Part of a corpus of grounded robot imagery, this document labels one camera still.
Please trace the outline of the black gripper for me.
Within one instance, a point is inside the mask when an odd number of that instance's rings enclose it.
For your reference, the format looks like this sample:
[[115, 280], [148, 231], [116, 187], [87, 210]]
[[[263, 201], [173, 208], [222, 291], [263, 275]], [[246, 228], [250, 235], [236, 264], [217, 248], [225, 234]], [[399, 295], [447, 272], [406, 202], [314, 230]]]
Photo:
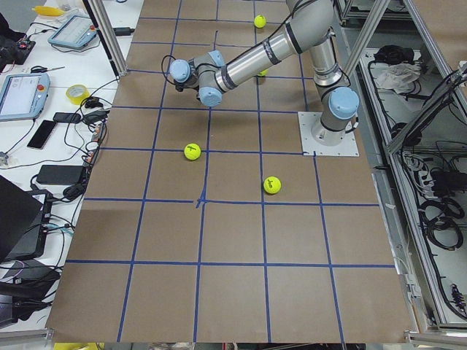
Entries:
[[175, 89], [178, 92], [183, 92], [187, 89], [191, 89], [198, 92], [199, 84], [197, 82], [175, 82]]

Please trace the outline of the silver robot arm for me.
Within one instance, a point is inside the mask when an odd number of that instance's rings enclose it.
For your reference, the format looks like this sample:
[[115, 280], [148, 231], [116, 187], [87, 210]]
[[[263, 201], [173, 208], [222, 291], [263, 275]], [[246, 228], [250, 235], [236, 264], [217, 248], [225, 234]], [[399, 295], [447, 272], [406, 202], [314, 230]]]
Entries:
[[230, 62], [218, 50], [190, 60], [176, 59], [169, 74], [177, 91], [194, 89], [207, 107], [221, 103], [223, 94], [240, 86], [261, 71], [292, 55], [308, 52], [314, 69], [314, 83], [323, 105], [320, 119], [311, 128], [315, 141], [324, 146], [340, 144], [350, 120], [356, 115], [359, 98], [344, 84], [345, 73], [333, 47], [331, 1], [288, 1], [290, 14], [278, 29], [262, 42], [247, 49]]

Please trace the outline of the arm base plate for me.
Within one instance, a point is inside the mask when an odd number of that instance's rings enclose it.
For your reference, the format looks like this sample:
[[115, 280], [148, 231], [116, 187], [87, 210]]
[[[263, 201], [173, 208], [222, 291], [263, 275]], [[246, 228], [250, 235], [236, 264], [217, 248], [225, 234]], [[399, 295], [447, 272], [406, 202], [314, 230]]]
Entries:
[[302, 154], [323, 157], [358, 157], [359, 151], [349, 121], [343, 131], [329, 131], [321, 124], [321, 112], [298, 112]]

